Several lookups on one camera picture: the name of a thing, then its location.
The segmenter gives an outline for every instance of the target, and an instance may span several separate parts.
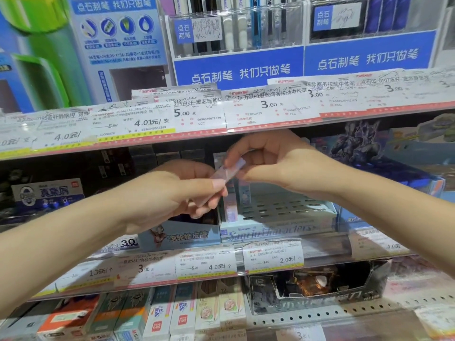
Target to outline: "blue pen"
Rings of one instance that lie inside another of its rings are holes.
[[[380,32],[387,32],[392,29],[396,4],[397,0],[382,0],[381,22],[379,24]]]
[[[408,22],[409,8],[411,0],[397,0],[397,7],[395,11],[394,30],[402,30],[406,27]]]
[[[250,0],[251,7],[259,7],[260,0]],[[253,32],[253,47],[260,48],[262,45],[261,39],[261,12],[251,12],[251,31]]]
[[[381,17],[382,0],[370,0],[368,2],[367,22],[365,33],[374,34],[378,31],[379,18]]]

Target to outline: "eraser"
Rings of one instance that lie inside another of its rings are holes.
[[[240,171],[240,169],[245,166],[247,162],[243,159],[240,158],[234,166],[231,166],[229,168],[225,167],[224,165],[220,167],[210,178],[212,179],[223,179],[224,183],[227,183],[230,181],[232,177],[234,177],[237,172]],[[202,207],[207,203],[208,200],[210,200],[212,196],[208,197],[201,197],[198,199],[193,200],[196,206]]]

